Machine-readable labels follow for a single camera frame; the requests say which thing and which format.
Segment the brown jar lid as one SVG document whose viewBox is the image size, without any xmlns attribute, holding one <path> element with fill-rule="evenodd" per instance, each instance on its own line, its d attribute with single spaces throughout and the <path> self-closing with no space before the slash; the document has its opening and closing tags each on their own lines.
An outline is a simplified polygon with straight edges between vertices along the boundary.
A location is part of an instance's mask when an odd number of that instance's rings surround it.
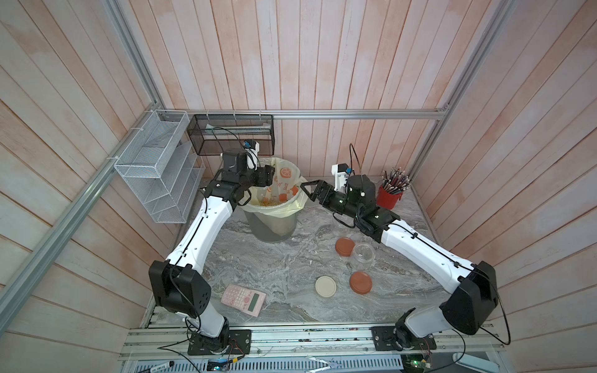
<svg viewBox="0 0 597 373">
<path fill-rule="evenodd" d="M 355 242 L 348 237 L 341 237 L 335 243 L 336 252 L 343 257 L 350 257 L 355 248 Z"/>
<path fill-rule="evenodd" d="M 350 277 L 349 284 L 353 292 L 359 295 L 366 295 L 373 289 L 373 280 L 363 271 L 354 272 Z"/>
</svg>

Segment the oatmeal jar with brown lid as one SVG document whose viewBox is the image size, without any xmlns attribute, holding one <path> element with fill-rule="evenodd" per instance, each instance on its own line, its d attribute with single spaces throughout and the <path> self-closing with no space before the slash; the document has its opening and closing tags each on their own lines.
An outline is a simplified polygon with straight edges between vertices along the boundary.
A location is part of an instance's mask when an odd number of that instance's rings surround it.
<svg viewBox="0 0 597 373">
<path fill-rule="evenodd" d="M 356 244 L 351 256 L 359 265 L 362 266 L 368 266 L 376 259 L 374 248 L 366 243 Z"/>
</svg>

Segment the cream jar lid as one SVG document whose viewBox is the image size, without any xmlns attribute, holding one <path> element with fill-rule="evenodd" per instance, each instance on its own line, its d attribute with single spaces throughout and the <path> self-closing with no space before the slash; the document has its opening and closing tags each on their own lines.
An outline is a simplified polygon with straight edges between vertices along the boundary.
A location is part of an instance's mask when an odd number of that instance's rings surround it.
<svg viewBox="0 0 597 373">
<path fill-rule="evenodd" d="M 317 278 L 315 289 L 319 296 L 323 298 L 331 298 L 337 292 L 337 284 L 333 278 L 324 275 Z"/>
</svg>

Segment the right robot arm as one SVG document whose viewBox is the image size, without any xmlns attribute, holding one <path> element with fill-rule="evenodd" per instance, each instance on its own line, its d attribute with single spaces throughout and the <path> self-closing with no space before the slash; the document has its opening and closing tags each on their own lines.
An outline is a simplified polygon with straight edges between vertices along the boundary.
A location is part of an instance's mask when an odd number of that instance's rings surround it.
<svg viewBox="0 0 597 373">
<path fill-rule="evenodd" d="M 344 186 L 323 180 L 302 183 L 311 201 L 333 214 L 353 220 L 365 236 L 396 250 L 438 281 L 449 298 L 439 306 L 410 309 L 396 322 L 393 345 L 410 350 L 432 334 L 454 329 L 474 335 L 499 304 L 494 267 L 484 261 L 474 264 L 418 233 L 398 214 L 376 203 L 376 186 L 366 176 L 351 176 Z"/>
</svg>

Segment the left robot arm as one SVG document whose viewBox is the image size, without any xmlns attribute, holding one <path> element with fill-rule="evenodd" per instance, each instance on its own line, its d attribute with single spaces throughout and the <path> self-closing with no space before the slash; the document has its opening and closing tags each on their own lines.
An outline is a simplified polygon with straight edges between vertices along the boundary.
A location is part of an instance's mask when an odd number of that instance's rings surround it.
<svg viewBox="0 0 597 373">
<path fill-rule="evenodd" d="M 208 183 L 199 213 L 183 239 L 164 261 L 149 267 L 155 304 L 183 315 L 190 342 L 211 353 L 229 349 L 229 322 L 211 302 L 211 287 L 203 278 L 205 261 L 225 222 L 252 187 L 269 187 L 275 168 L 261 166 L 256 146 L 222 153 L 222 168 Z"/>
</svg>

